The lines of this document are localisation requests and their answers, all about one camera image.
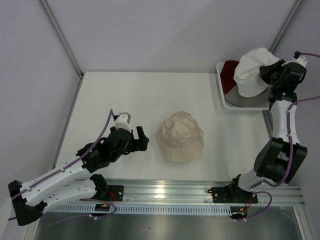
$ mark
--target red cloth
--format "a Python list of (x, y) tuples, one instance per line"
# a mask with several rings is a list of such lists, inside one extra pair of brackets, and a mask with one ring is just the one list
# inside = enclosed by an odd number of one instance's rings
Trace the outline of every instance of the red cloth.
[(223, 69), (220, 74), (224, 94), (227, 94), (237, 85), (236, 81), (234, 80), (234, 75), (238, 64), (239, 62), (234, 60), (229, 60), (224, 63)]

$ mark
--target metal floor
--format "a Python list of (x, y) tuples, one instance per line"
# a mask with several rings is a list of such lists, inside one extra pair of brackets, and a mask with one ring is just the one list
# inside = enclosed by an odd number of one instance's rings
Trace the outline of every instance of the metal floor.
[[(252, 207), (249, 214), (260, 211)], [(227, 216), (115, 214), (97, 221), (79, 217), (48, 226), (72, 213), (48, 212), (36, 240), (301, 240), (292, 207), (271, 207), (247, 222)]]

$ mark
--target ventilation grille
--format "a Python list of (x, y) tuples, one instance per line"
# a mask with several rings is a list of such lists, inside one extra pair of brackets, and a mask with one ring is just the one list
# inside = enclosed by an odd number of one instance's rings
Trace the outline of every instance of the ventilation grille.
[[(95, 211), (95, 204), (73, 203), (55, 207), (49, 212), (60, 213), (107, 213)], [(142, 205), (142, 204), (117, 204), (116, 214), (157, 214), (157, 215), (207, 215), (207, 216), (230, 216), (229, 206), (177, 206), (177, 205)]]

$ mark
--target gray wall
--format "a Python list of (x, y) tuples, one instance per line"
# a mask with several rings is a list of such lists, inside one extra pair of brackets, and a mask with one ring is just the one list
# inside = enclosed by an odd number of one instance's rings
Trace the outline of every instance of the gray wall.
[[(275, 55), (292, 59), (295, 51), (320, 54), (320, 1), (307, 0), (283, 43)], [(298, 99), (320, 95), (320, 58), (307, 56), (307, 74), (297, 88)], [(302, 187), (302, 193), (313, 219), (320, 226), (320, 100), (300, 103), (296, 111), (296, 130), (301, 144), (308, 148), (308, 155), (293, 179)]]
[(48, 2), (84, 72), (216, 72), (269, 48), (295, 0)]
[[(0, 1), (0, 202), (49, 169), (78, 82), (38, 2)], [(3, 239), (23, 231), (12, 221)]]

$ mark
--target white hat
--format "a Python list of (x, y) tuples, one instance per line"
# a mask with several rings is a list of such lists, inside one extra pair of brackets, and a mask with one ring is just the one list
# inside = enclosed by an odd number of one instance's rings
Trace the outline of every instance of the white hat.
[(275, 64), (279, 60), (264, 47), (251, 50), (243, 55), (235, 68), (233, 77), (238, 86), (239, 94), (250, 98), (262, 93), (268, 84), (260, 78), (259, 68)]
[(204, 131), (191, 115), (179, 111), (164, 120), (156, 132), (156, 140), (163, 156), (172, 162), (186, 162), (199, 158), (204, 149)]

